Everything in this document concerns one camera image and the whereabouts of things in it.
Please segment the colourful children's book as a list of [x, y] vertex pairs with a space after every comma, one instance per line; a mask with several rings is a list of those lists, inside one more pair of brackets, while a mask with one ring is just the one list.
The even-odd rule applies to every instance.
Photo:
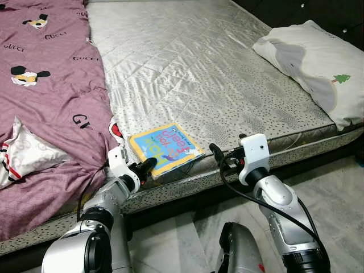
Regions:
[[157, 159], [156, 166], [151, 171], [154, 179], [204, 156], [205, 153], [176, 122], [132, 135], [129, 143], [141, 161], [151, 157]]

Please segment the white pillow with tree print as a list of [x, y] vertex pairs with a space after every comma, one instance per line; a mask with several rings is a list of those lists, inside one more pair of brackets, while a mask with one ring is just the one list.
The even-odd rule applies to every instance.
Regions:
[[364, 122], [363, 52], [308, 20], [271, 29], [253, 49], [293, 78], [338, 130]]

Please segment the dark bed base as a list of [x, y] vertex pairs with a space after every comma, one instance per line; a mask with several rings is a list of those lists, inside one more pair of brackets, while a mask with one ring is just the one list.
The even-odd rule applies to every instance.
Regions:
[[[356, 155], [363, 150], [362, 133], [346, 133], [312, 143], [299, 143], [271, 154], [271, 172], [288, 179], [315, 167]], [[182, 213], [205, 208], [235, 197], [220, 180], [213, 157], [203, 158], [200, 167], [184, 167], [182, 171], [159, 179], [161, 185], [133, 193], [122, 206], [128, 240], [133, 232]], [[18, 273], [40, 266], [48, 247], [76, 223], [76, 199], [69, 209], [41, 226], [0, 242], [0, 273]]]

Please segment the silver robot left leg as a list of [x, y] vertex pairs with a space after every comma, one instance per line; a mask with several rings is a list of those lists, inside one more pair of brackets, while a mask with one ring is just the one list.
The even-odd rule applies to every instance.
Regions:
[[127, 244], [127, 232], [123, 214], [114, 216], [111, 228], [111, 272], [134, 273], [131, 263], [129, 247]]

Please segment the silver robot leg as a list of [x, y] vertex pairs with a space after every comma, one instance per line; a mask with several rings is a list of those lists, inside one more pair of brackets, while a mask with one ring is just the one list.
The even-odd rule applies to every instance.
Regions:
[[127, 232], [123, 214], [114, 216], [111, 228], [111, 272], [134, 273], [131, 263], [129, 247], [127, 244]]
[[219, 245], [221, 260], [216, 273], [265, 273], [255, 237], [246, 226], [226, 222]]

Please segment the silver robot right leg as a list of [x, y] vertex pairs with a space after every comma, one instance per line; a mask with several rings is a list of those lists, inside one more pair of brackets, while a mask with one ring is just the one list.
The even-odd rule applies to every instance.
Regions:
[[221, 260], [216, 273], [265, 273], [255, 237], [246, 226], [226, 222], [219, 245]]

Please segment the grey quilted mattress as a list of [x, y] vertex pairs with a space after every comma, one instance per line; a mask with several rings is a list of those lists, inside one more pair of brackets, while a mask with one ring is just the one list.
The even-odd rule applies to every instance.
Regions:
[[200, 167], [212, 156], [211, 143], [237, 147], [240, 134], [264, 134], [273, 154], [363, 133], [362, 123], [338, 130], [293, 78], [255, 52], [270, 26], [232, 0], [84, 3], [105, 71], [111, 131], [127, 163], [141, 162], [132, 135], [172, 122], [205, 151], [131, 195], [184, 167]]

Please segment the white plastic bag red print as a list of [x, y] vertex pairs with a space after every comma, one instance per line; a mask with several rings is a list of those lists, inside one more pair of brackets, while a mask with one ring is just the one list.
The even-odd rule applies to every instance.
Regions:
[[0, 189], [70, 159], [65, 151], [32, 133], [15, 117], [11, 137], [0, 145]]

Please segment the pink cartoon print blanket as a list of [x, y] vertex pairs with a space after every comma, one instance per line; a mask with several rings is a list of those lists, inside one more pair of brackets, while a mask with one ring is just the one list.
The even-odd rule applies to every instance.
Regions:
[[119, 146], [84, 0], [0, 0], [0, 145], [15, 117], [71, 159], [0, 189], [0, 242], [97, 190]]

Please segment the dark tufted headboard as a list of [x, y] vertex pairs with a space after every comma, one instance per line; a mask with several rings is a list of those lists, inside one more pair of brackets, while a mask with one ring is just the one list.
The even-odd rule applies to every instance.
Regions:
[[308, 20], [328, 33], [364, 49], [364, 0], [232, 0], [271, 28]]

